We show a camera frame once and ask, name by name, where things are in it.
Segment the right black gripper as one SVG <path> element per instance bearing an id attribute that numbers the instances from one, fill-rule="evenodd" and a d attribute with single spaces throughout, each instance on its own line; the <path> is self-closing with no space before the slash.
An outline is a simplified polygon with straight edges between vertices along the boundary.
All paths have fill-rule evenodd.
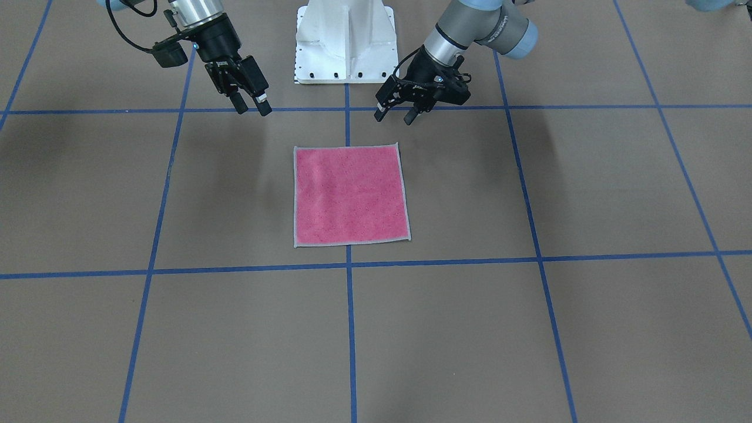
<path id="1" fill-rule="evenodd" d="M 268 81 L 251 55 L 239 54 L 241 41 L 228 16 L 218 16 L 199 27 L 194 41 L 197 52 L 218 93 L 229 98 L 239 115 L 248 111 L 239 89 L 253 98 L 256 109 L 266 117 L 272 112 L 266 89 Z"/>

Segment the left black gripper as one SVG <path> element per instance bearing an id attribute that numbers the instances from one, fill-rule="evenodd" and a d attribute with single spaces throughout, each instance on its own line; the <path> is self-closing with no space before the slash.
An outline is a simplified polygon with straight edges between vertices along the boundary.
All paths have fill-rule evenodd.
<path id="1" fill-rule="evenodd" d="M 434 94 L 445 80 L 464 80 L 468 84 L 472 81 L 472 75 L 459 71 L 464 61 L 460 54 L 453 65 L 444 65 L 433 59 L 424 46 L 409 53 L 376 92 L 374 118 L 381 122 L 394 106 L 411 103 L 404 117 L 405 124 L 411 125 L 422 112 L 430 112 L 438 103 Z"/>

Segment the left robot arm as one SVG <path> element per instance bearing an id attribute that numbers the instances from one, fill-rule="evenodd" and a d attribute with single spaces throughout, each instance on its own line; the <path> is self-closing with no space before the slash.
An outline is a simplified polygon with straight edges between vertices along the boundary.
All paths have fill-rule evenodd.
<path id="1" fill-rule="evenodd" d="M 452 1 L 376 94 L 374 118 L 407 125 L 477 110 L 491 88 L 468 53 L 496 59 L 482 110 L 750 112 L 749 1 Z"/>

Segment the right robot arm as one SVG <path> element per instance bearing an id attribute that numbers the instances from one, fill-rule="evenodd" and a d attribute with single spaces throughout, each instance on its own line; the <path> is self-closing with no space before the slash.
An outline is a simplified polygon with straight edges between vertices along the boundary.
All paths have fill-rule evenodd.
<path id="1" fill-rule="evenodd" d="M 139 3 L 99 1 L 99 5 L 108 12 L 117 34 L 133 48 L 153 56 L 160 67 L 169 69 L 185 64 L 188 58 L 180 41 L 190 41 L 204 62 L 217 93 L 229 98 L 237 113 L 242 115 L 249 109 L 242 92 L 250 96 L 261 116 L 266 117 L 271 113 L 266 96 L 268 81 L 253 56 L 242 57 L 239 54 L 241 41 L 222 2 L 169 1 L 169 7 L 163 14 L 175 33 L 152 46 L 137 45 L 123 33 L 115 19 L 115 12 L 121 10 L 130 10 L 142 17 L 156 16 L 159 10 L 157 2 L 153 2 L 152 11 L 148 12 L 139 10 Z"/>

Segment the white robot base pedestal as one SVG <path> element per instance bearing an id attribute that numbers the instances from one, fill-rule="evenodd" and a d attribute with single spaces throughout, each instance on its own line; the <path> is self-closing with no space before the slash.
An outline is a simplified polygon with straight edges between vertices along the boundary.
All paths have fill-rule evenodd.
<path id="1" fill-rule="evenodd" d="M 382 84 L 397 69 L 397 26 L 381 1 L 309 1 L 296 13 L 294 81 Z"/>

